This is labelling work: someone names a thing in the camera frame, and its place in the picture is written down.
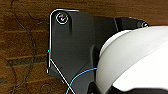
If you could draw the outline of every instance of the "blue cable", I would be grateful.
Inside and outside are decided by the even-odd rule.
[[[96,69],[97,69],[97,68],[88,69],[88,70],[85,70],[85,71],[81,72],[81,73],[78,74],[77,76],[75,76],[75,77],[72,79],[71,83],[69,84],[68,89],[67,89],[67,91],[66,91],[66,94],[68,94],[69,88],[71,87],[73,81],[74,81],[77,77],[79,77],[80,75],[82,75],[82,74],[84,74],[84,73],[86,73],[86,72],[89,72],[89,71],[92,71],[92,70],[96,70]]]

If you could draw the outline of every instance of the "wire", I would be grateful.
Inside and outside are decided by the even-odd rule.
[[[82,74],[84,74],[84,73],[86,73],[86,72],[93,71],[93,70],[96,70],[96,69],[97,69],[97,68],[88,69],[88,70],[85,70],[85,71],[81,72],[81,73],[78,74],[77,76],[75,76],[75,77],[71,80],[71,83],[70,83],[69,86],[68,86],[68,89],[67,89],[67,91],[66,91],[66,94],[68,94],[69,88],[71,87],[73,81],[74,81],[77,77],[79,77],[80,75],[82,75]]]
[[[23,26],[23,25],[21,24],[21,22],[18,20],[18,18],[17,18],[17,16],[16,16],[16,13],[15,13],[14,10],[13,10],[13,3],[14,3],[15,1],[19,2],[19,4],[24,8],[24,10],[27,12],[27,14],[29,15],[29,17],[30,17],[31,19],[33,19],[33,20],[39,20],[39,21],[40,21],[40,22],[36,23],[34,26],[32,26],[31,29],[32,29],[33,27],[39,25],[39,24],[42,24],[42,23],[49,24],[49,23],[46,21],[46,19],[36,19],[36,18],[33,18],[33,17],[30,15],[30,13],[27,11],[27,9],[24,7],[24,5],[21,4],[21,2],[20,2],[19,0],[12,0],[12,1],[11,1],[11,4],[10,4],[10,6],[11,6],[11,13],[13,14],[13,16],[14,16],[15,20],[17,21],[17,23],[28,33],[28,37],[29,37],[30,42],[31,42],[31,44],[32,44],[32,59],[31,59],[31,61],[30,61],[29,69],[28,69],[28,71],[27,71],[27,73],[26,73],[26,75],[25,75],[25,77],[24,77],[23,82],[20,83],[19,85],[17,85],[16,72],[15,72],[13,66],[11,66],[11,64],[9,64],[9,65],[12,67],[12,70],[14,71],[15,83],[16,83],[16,84],[14,85],[13,89],[10,90],[10,91],[8,91],[8,92],[12,92],[12,94],[14,94],[14,92],[15,92],[15,90],[16,90],[17,88],[19,88],[19,87],[22,86],[24,83],[26,83],[26,81],[27,81],[27,79],[29,78],[29,76],[30,76],[30,74],[31,74],[31,71],[32,71],[32,69],[33,69],[34,62],[36,62],[35,55],[36,55],[36,53],[37,53],[37,52],[36,52],[35,40],[33,39],[33,36],[32,36],[32,34],[31,34],[31,30],[28,30],[25,26]]]
[[[14,89],[16,88],[16,85],[17,85],[17,79],[16,79],[16,71],[15,71],[15,69],[13,68],[13,66],[3,57],[3,56],[1,56],[0,55],[0,57],[3,59],[3,60],[5,60],[5,62],[12,68],[12,72],[13,72],[13,74],[14,74],[14,85],[13,85],[13,90],[12,90],[12,94],[14,94]]]

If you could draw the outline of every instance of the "wooden wall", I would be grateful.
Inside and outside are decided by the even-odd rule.
[[[168,0],[14,0],[13,12],[35,40],[37,53],[32,67],[32,41],[13,16],[11,2],[0,0],[0,94],[11,94],[8,91],[15,85],[19,87],[16,86],[14,94],[63,94],[66,91],[65,84],[46,73],[49,25],[38,25],[40,20],[35,20],[49,22],[54,9],[77,9],[95,16],[133,17],[151,26],[168,25]]]

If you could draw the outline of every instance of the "white dome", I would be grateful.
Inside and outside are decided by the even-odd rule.
[[[162,63],[157,62],[157,60],[155,60],[156,62],[150,61],[146,63],[148,59],[145,59],[148,57],[149,59],[151,59],[152,56],[154,57],[156,55],[158,57],[164,55],[161,54],[160,52],[156,52],[158,49],[160,49],[161,52],[165,52],[165,54],[167,54],[166,53],[167,48],[165,48],[168,47],[167,42],[168,42],[168,26],[154,26],[154,27],[140,28],[132,30],[130,32],[125,33],[122,36],[120,35],[118,38],[115,38],[115,40],[109,43],[108,46],[103,48],[104,51],[103,53],[101,53],[101,57],[97,66],[96,84],[99,87],[100,91],[103,94],[105,94],[107,90],[110,88],[110,86],[113,84],[116,88],[123,91],[127,91],[135,87],[145,87],[145,86],[149,88],[151,88],[152,86],[153,87],[156,86],[168,89],[168,86],[166,87],[165,85],[162,84],[155,84],[155,86],[154,84],[152,84],[153,82],[156,83],[156,80],[157,83],[162,83],[163,80],[166,80],[161,79],[162,76],[165,76],[164,73],[166,73],[165,71],[166,67],[164,66],[166,66],[167,64],[166,62],[163,62],[164,61],[163,59],[167,60],[166,57],[158,58],[159,60],[161,59],[160,61]],[[164,72],[163,74],[159,74],[158,72],[156,72],[157,70],[154,71],[156,69],[156,66],[158,65],[160,65],[159,68],[161,68],[161,70],[158,69],[159,72]],[[140,85],[138,86],[138,84],[136,84],[136,86],[135,84],[132,84],[128,88],[124,88],[124,86],[120,87],[120,85],[117,84],[123,81],[126,82],[125,84],[126,87],[127,84],[131,83],[131,81],[133,80],[135,82],[138,82],[139,81],[139,79],[137,78],[138,76],[135,78],[133,76],[136,74],[136,72],[142,75],[142,76],[139,75],[139,77],[143,78],[143,79],[139,78],[141,79],[141,82],[151,80],[151,78],[149,78],[150,76],[148,76],[147,74],[143,75],[144,72],[150,74],[155,74],[154,72],[156,72],[157,74],[152,75],[152,77],[154,76],[157,77],[159,75],[161,78],[152,79],[153,81],[151,80],[150,83],[148,83],[148,85],[146,85],[145,83],[141,86]]]

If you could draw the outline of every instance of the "black cable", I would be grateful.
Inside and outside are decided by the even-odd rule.
[[[30,76],[30,74],[31,74],[31,71],[32,71],[32,69],[33,69],[34,62],[36,62],[36,59],[35,59],[35,55],[36,55],[36,44],[35,44],[35,40],[33,39],[33,36],[32,36],[32,34],[31,34],[31,30],[28,30],[25,26],[23,26],[23,25],[21,24],[21,22],[18,20],[18,18],[17,18],[17,16],[16,16],[16,13],[13,11],[13,3],[14,3],[15,1],[19,2],[19,4],[24,8],[24,10],[27,12],[27,14],[29,15],[29,17],[30,17],[31,19],[33,19],[33,20],[39,20],[39,21],[40,21],[40,22],[36,23],[36,25],[39,25],[39,24],[41,24],[41,23],[49,24],[49,23],[46,21],[46,19],[35,19],[35,18],[33,18],[33,17],[30,15],[30,13],[26,10],[26,8],[20,3],[19,0],[12,0],[12,1],[11,1],[11,5],[10,5],[10,6],[11,6],[12,14],[13,14],[15,20],[17,21],[17,23],[28,33],[28,37],[29,37],[30,42],[31,42],[31,44],[32,44],[32,59],[31,59],[31,62],[29,63],[29,69],[28,69],[28,71],[27,71],[27,73],[26,73],[26,76],[24,77],[23,82],[20,83],[19,85],[17,85],[17,82],[15,82],[16,84],[13,86],[13,89],[10,90],[10,91],[8,91],[8,92],[12,92],[12,94],[14,94],[14,92],[15,92],[15,90],[16,90],[17,88],[19,88],[20,86],[24,85],[24,84],[27,82],[27,79],[29,78],[29,76]]]
[[[13,68],[12,64],[10,64],[3,56],[0,55],[0,58],[2,58],[3,60],[5,60],[5,63],[7,63],[6,65],[9,65],[12,68],[12,72],[14,74],[14,85],[13,85],[13,89],[12,89],[12,94],[14,94],[14,92],[15,92],[14,89],[16,88],[16,85],[17,85],[16,71]]]

